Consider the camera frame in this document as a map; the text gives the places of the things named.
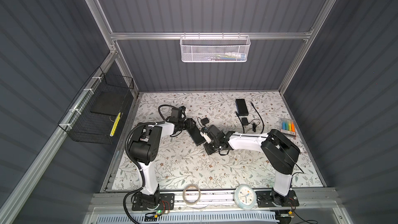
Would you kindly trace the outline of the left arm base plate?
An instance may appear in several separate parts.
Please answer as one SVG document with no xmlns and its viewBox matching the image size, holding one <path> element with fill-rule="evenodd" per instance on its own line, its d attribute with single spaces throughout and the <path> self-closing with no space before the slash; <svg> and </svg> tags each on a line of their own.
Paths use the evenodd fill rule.
<svg viewBox="0 0 398 224">
<path fill-rule="evenodd" d="M 149 210 L 173 210 L 175 194 L 154 194 L 144 195 L 141 192 L 132 198 L 133 211 L 149 211 Z"/>
</svg>

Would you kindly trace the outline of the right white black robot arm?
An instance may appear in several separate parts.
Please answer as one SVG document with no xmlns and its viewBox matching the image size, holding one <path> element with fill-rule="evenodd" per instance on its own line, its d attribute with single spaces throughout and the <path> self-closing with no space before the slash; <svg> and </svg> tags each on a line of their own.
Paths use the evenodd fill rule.
<svg viewBox="0 0 398 224">
<path fill-rule="evenodd" d="M 267 134 L 242 134 L 229 131 L 223 133 L 214 125 L 202 128 L 201 136 L 208 155 L 230 150 L 250 150 L 262 152 L 275 170 L 275 180 L 269 199 L 276 206 L 284 206 L 293 197 L 291 189 L 293 169 L 296 165 L 300 149 L 277 129 Z"/>
</svg>

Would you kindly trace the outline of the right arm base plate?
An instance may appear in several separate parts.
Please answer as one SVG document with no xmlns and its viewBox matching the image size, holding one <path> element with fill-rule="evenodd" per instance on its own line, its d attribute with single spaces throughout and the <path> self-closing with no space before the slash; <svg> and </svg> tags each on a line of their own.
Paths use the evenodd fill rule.
<svg viewBox="0 0 398 224">
<path fill-rule="evenodd" d="M 298 207 L 299 200 L 294 190 L 289 190 L 286 196 L 282 196 L 271 190 L 255 191 L 258 207 Z"/>
</svg>

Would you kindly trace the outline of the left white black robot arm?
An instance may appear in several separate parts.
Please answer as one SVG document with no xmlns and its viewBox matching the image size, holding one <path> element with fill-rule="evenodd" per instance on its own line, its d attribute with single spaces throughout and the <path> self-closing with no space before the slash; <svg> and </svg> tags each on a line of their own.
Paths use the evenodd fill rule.
<svg viewBox="0 0 398 224">
<path fill-rule="evenodd" d="M 161 116 L 161 121 L 138 123 L 128 133 L 124 143 L 125 153 L 136 165 L 140 175 L 141 186 L 133 194 L 137 203 L 148 208 L 155 208 L 161 199 L 160 186 L 152 165 L 159 152 L 161 138 L 196 126 L 194 120 L 187 118 L 184 106 L 168 107 L 172 109 L 169 117 Z"/>
</svg>

